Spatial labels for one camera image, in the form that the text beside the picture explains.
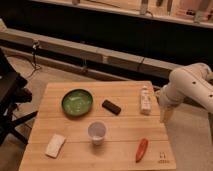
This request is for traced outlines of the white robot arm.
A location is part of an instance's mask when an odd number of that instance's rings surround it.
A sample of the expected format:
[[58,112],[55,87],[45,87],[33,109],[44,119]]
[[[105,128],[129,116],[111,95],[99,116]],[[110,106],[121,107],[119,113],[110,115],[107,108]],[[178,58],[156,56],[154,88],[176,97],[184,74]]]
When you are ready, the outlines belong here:
[[209,83],[213,71],[205,63],[175,68],[169,74],[169,83],[159,92],[160,121],[167,122],[172,110],[186,97],[191,98],[213,114],[213,85]]

